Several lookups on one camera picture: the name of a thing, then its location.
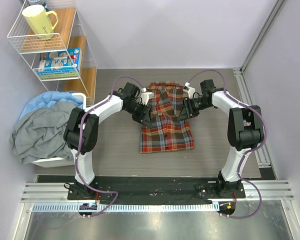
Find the plaid flannel shirt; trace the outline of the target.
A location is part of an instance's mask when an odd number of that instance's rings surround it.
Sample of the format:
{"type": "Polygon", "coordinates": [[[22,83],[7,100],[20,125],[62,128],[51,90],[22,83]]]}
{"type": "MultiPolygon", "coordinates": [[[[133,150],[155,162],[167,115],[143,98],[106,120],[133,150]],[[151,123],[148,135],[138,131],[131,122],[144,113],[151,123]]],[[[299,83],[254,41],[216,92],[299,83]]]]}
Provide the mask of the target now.
{"type": "Polygon", "coordinates": [[[142,126],[141,154],[193,150],[195,141],[188,120],[178,120],[187,95],[174,81],[152,82],[146,87],[154,97],[151,104],[151,127],[142,126]]]}

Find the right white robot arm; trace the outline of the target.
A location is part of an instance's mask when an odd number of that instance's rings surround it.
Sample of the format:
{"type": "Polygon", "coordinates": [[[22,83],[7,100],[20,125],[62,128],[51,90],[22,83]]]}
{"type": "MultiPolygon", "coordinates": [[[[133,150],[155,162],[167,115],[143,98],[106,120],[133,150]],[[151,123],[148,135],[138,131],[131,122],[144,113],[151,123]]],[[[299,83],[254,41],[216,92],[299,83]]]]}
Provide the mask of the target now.
{"type": "Polygon", "coordinates": [[[244,104],[223,87],[217,88],[211,79],[202,81],[200,88],[201,94],[198,94],[189,82],[185,83],[186,97],[182,99],[178,120],[197,117],[200,111],[208,108],[219,109],[227,115],[228,157],[215,184],[207,189],[218,197],[230,198],[241,188],[242,171],[248,157],[265,138],[261,109],[257,105],[244,104]]]}

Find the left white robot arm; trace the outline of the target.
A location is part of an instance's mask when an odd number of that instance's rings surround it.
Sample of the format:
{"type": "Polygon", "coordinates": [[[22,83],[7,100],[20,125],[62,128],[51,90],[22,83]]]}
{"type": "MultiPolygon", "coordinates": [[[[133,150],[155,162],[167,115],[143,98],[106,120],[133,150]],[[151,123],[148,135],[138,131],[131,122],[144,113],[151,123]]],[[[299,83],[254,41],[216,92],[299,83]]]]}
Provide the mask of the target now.
{"type": "Polygon", "coordinates": [[[132,120],[151,126],[150,99],[154,93],[128,82],[124,88],[111,90],[99,103],[87,108],[74,108],[69,116],[63,139],[74,159],[75,181],[65,183],[69,200],[90,200],[98,193],[93,170],[92,151],[98,140],[99,125],[120,111],[131,114],[132,120]]]}

